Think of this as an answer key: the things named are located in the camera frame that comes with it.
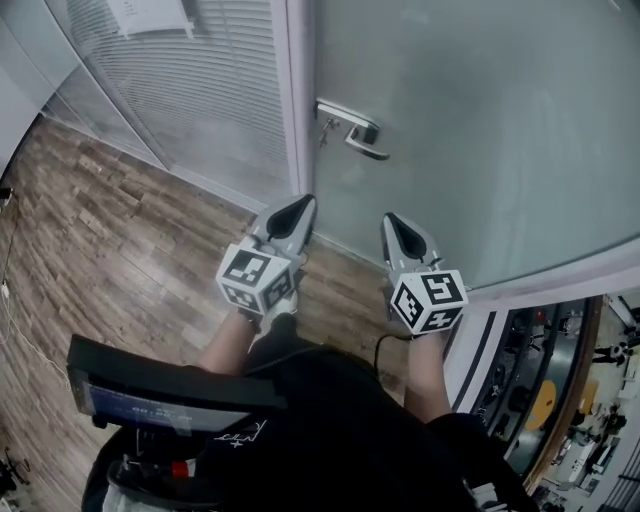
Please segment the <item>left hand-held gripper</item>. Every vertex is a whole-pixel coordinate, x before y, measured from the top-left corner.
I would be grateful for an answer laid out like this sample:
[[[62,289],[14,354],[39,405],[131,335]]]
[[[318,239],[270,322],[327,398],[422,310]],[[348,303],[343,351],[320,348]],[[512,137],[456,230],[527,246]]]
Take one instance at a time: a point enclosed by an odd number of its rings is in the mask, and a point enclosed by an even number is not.
[[[316,213],[312,194],[290,196],[262,210],[254,232],[224,254],[216,274],[224,298],[264,316],[290,295]]]

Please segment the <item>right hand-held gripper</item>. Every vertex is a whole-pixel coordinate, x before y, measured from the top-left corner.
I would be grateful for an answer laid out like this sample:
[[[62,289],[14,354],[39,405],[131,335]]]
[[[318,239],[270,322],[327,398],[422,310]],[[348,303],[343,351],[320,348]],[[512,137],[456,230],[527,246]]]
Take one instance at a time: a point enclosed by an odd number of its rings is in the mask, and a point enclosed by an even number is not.
[[[411,335],[450,329],[469,303],[460,272],[443,269],[444,259],[433,237],[404,216],[385,213],[382,238],[389,280],[388,320],[406,327]]]

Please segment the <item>frosted glass door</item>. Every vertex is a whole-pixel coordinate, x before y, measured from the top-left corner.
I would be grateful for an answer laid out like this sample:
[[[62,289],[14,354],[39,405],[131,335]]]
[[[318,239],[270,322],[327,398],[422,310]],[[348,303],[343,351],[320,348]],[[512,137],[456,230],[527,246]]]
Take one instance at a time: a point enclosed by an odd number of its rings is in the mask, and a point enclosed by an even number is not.
[[[317,232],[382,262],[380,223],[431,234],[473,287],[640,236],[640,0],[316,0],[319,98],[379,126],[332,131]]]

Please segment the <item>silver door handle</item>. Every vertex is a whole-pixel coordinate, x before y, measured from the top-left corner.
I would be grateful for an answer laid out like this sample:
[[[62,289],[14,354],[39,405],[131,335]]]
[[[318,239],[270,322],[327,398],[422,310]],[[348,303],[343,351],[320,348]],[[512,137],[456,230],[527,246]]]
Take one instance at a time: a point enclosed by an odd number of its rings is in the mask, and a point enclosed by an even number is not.
[[[389,153],[374,148],[380,135],[380,126],[368,117],[320,98],[315,101],[314,115],[317,119],[324,117],[325,122],[329,117],[336,118],[340,122],[337,128],[346,126],[343,142],[357,153],[375,161],[390,159]]]

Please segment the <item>person's right forearm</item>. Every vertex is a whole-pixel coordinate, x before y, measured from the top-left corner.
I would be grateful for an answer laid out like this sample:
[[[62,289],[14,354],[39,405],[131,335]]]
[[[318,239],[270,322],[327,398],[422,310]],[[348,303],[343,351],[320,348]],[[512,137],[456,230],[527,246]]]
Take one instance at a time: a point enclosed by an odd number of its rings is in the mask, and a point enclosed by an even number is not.
[[[452,412],[444,378],[444,347],[440,332],[409,344],[404,408],[425,424]]]

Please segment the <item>person's left forearm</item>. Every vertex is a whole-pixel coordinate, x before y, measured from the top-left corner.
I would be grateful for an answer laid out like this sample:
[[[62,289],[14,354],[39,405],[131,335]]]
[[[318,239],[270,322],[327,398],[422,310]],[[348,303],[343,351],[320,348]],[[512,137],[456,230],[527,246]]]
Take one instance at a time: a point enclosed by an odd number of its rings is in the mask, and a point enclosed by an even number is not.
[[[239,310],[229,312],[197,360],[205,371],[240,375],[260,321]]]

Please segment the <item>person's white shoe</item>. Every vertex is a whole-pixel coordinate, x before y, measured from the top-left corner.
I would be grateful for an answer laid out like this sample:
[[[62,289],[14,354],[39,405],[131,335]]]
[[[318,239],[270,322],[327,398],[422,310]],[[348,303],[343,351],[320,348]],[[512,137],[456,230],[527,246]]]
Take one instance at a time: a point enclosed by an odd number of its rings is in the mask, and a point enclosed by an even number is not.
[[[297,306],[298,292],[293,290],[276,303],[272,308],[271,313],[274,317],[278,317],[281,314],[294,315],[297,312]]]

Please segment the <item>person's black shirt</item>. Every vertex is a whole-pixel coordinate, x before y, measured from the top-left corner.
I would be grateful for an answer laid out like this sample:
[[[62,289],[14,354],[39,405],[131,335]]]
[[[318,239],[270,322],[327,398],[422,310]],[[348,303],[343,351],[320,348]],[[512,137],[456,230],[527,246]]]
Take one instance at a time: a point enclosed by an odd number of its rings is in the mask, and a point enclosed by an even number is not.
[[[210,512],[539,512],[479,418],[451,407],[425,424],[294,315],[263,328],[237,376],[272,382],[287,408],[206,441],[195,475],[222,496]]]

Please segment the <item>yellow round disc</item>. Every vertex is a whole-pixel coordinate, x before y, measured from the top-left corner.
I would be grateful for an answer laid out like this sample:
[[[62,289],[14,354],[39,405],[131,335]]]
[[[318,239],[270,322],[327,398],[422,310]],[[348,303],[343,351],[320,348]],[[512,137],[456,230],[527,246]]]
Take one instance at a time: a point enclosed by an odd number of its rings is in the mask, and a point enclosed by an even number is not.
[[[526,420],[525,430],[539,430],[544,426],[554,410],[556,397],[557,391],[555,383],[549,379],[544,380],[541,383],[538,395],[533,403],[529,417]]]

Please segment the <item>black chest-mounted tablet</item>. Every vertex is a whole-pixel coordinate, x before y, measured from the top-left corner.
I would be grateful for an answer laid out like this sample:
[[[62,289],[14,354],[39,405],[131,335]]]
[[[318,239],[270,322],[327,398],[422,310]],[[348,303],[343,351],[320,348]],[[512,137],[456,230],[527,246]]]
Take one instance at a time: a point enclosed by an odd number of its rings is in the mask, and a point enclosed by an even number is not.
[[[100,427],[224,434],[287,408],[268,380],[169,364],[77,334],[66,367],[78,411]]]

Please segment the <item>white paper notice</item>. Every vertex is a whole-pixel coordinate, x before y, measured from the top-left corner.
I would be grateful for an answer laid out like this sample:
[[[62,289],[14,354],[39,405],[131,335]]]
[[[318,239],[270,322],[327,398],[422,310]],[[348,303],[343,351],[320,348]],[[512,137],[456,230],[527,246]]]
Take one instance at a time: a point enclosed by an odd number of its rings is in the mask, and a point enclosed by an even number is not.
[[[182,0],[106,0],[118,26],[128,39],[155,31],[183,31],[193,38],[194,24],[188,20]]]

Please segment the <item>white door frame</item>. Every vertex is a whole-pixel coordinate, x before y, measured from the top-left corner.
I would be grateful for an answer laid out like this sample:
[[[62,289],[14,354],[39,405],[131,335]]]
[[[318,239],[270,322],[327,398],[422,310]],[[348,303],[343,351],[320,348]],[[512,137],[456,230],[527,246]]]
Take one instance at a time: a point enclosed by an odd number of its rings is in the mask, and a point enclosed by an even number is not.
[[[302,193],[313,193],[320,135],[316,119],[316,0],[286,0],[289,67],[297,174]]]

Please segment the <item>curved wooden rail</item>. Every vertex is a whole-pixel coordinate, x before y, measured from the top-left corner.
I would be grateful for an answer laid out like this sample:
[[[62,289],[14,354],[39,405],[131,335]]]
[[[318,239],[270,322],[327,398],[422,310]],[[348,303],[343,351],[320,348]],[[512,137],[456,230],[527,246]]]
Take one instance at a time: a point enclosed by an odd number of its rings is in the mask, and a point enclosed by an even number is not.
[[[523,484],[532,496],[544,473],[558,454],[581,401],[588,380],[589,368],[597,343],[597,334],[603,309],[603,295],[588,297],[577,348],[570,368],[564,394],[552,416],[552,428],[544,436],[544,444],[530,464]]]

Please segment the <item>black chest mount red button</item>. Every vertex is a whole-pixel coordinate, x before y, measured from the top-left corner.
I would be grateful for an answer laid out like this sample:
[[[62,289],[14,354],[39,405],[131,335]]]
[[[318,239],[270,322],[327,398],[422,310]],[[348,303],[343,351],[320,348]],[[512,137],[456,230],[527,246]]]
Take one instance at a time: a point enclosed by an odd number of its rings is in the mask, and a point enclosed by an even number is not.
[[[159,508],[202,508],[191,471],[203,448],[200,439],[142,429],[125,433],[123,453],[107,471],[109,484],[127,497]]]

